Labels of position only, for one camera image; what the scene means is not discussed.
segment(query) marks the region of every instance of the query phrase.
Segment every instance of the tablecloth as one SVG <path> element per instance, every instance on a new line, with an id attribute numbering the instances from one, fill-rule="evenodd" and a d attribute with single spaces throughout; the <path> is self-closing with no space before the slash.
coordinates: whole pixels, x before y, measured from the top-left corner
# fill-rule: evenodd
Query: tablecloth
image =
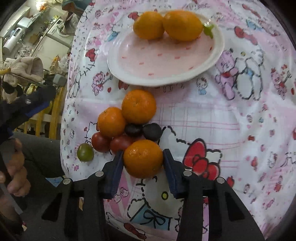
<path id="1" fill-rule="evenodd" d="M 109 106 L 120 107 L 128 91 L 141 88 L 112 75 L 108 50 L 144 11 L 170 9 L 215 21 L 226 44 L 216 65 L 192 80 L 144 88 L 157 101 L 151 122 L 163 128 L 159 146 L 208 179 L 224 177 L 268 237 L 296 193 L 296 55 L 277 19 L 257 0 L 93 0 L 71 51 L 62 167 L 76 181 L 114 158 L 95 152 L 93 161 L 82 163 L 76 155 L 81 143 L 91 143 L 98 115 Z M 206 167 L 192 155 L 206 160 Z M 146 180 L 123 170 L 117 194 L 104 201 L 110 225 L 147 241 L 176 240 L 182 204 L 170 194 L 164 170 Z M 207 240 L 206 199 L 204 208 Z"/>

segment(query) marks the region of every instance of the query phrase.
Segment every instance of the pink plate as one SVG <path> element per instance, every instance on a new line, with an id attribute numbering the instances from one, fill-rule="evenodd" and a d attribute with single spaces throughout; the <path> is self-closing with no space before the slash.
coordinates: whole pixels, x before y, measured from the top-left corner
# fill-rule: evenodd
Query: pink plate
<path id="1" fill-rule="evenodd" d="M 198 15 L 202 23 L 209 19 Z M 192 42 L 179 42 L 167 33 L 161 39 L 144 40 L 132 27 L 122 31 L 108 54 L 111 73 L 127 84 L 161 86 L 183 82 L 212 67 L 224 49 L 224 38 L 214 25 L 213 39 L 203 32 Z"/>

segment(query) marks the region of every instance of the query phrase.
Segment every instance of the stuffed toy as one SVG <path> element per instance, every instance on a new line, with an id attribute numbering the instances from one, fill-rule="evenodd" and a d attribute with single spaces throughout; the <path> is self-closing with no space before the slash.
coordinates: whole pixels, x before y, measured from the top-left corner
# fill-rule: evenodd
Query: stuffed toy
<path id="1" fill-rule="evenodd" d="M 1 73 L 4 74 L 2 97 L 8 103 L 12 103 L 17 97 L 23 94 L 21 86 L 27 86 L 29 82 L 22 78 L 12 76 L 9 73 L 19 75 L 35 82 L 42 82 L 43 64 L 41 59 L 37 57 L 18 58 L 11 63 L 7 70 Z"/>

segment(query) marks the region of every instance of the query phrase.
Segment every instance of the finger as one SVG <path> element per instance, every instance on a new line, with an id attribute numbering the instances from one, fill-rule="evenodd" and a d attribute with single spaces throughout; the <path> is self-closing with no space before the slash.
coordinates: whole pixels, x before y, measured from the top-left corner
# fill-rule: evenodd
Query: finger
<path id="1" fill-rule="evenodd" d="M 20 142 L 19 139 L 15 138 L 15 149 L 17 151 L 21 151 L 22 150 L 22 143 Z"/>
<path id="2" fill-rule="evenodd" d="M 13 177 L 24 166 L 25 157 L 21 151 L 15 152 L 6 165 L 8 173 Z"/>
<path id="3" fill-rule="evenodd" d="M 5 183 L 5 179 L 5 175 L 2 172 L 0 172 L 0 183 Z"/>
<path id="4" fill-rule="evenodd" d="M 13 180 L 8 184 L 7 190 L 9 193 L 16 193 L 20 190 L 21 187 L 24 186 L 27 179 L 27 170 L 23 167 L 20 171 L 18 171 Z"/>
<path id="5" fill-rule="evenodd" d="M 31 183 L 26 179 L 24 186 L 21 187 L 20 190 L 18 190 L 13 195 L 15 195 L 16 197 L 24 197 L 29 193 L 30 188 L 31 188 Z"/>

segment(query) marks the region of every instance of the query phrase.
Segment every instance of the chair leg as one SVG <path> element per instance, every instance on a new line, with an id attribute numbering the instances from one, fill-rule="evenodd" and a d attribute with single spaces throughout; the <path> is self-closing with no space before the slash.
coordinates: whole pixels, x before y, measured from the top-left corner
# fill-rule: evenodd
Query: chair leg
<path id="1" fill-rule="evenodd" d="M 26 121 L 24 124 L 24 133 L 27 134 L 27 130 L 28 130 L 28 122 Z"/>
<path id="2" fill-rule="evenodd" d="M 56 139 L 57 137 L 57 123 L 59 119 L 59 107 L 62 102 L 62 93 L 63 93 L 64 87 L 60 87 L 59 93 L 54 99 L 54 103 L 52 106 L 52 117 L 50 120 L 50 126 L 49 126 L 49 139 Z"/>
<path id="3" fill-rule="evenodd" d="M 41 124 L 42 124 L 43 117 L 44 117 L 44 110 L 42 110 L 38 113 L 38 118 L 36 121 L 36 129 L 35 129 L 35 135 L 37 137 L 40 136 Z"/>

